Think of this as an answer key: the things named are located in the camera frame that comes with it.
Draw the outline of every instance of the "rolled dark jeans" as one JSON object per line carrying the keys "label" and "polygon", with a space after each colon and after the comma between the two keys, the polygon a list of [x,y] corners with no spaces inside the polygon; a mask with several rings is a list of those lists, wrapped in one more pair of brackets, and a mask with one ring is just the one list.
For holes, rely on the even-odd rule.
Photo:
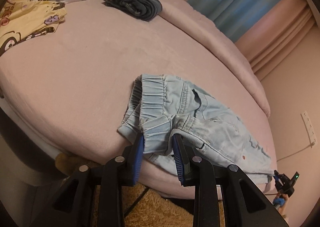
{"label": "rolled dark jeans", "polygon": [[106,6],[117,8],[143,21],[152,20],[162,11],[159,0],[104,0]]}

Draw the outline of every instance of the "pink blanket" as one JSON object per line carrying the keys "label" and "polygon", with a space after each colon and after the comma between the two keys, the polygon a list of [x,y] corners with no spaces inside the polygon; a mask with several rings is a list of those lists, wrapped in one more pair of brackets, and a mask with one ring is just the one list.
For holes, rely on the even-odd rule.
{"label": "pink blanket", "polygon": [[215,55],[237,77],[269,117],[270,106],[264,89],[254,75],[249,62],[237,47],[216,28],[211,20],[195,11],[184,0],[159,1],[163,6],[160,16]]}

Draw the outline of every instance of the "yellow cartoon t-shirt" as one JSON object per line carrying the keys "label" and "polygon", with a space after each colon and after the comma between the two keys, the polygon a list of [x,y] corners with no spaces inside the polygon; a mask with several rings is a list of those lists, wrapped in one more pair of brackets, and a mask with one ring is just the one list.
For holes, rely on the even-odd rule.
{"label": "yellow cartoon t-shirt", "polygon": [[67,14],[64,3],[7,0],[0,12],[0,56],[13,45],[55,32]]}

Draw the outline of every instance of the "hand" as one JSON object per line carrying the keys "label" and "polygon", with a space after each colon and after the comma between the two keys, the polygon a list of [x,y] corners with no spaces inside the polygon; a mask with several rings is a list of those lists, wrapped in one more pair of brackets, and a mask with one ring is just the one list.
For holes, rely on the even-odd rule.
{"label": "hand", "polygon": [[278,209],[278,212],[281,214],[281,215],[285,215],[285,209],[287,207],[287,204],[288,204],[288,201],[289,201],[289,196],[287,194],[278,194],[276,196],[276,198],[283,198],[284,199],[284,205],[281,206],[279,209]]}

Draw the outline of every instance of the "denim pants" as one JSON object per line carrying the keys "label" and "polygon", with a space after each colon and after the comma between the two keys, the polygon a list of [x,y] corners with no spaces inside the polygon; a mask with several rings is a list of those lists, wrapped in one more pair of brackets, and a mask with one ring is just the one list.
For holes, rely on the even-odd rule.
{"label": "denim pants", "polygon": [[143,132],[145,156],[177,174],[172,136],[183,136],[196,153],[215,165],[238,165],[256,184],[273,175],[271,158],[232,110],[189,81],[142,74],[135,82],[118,131],[130,142]]}

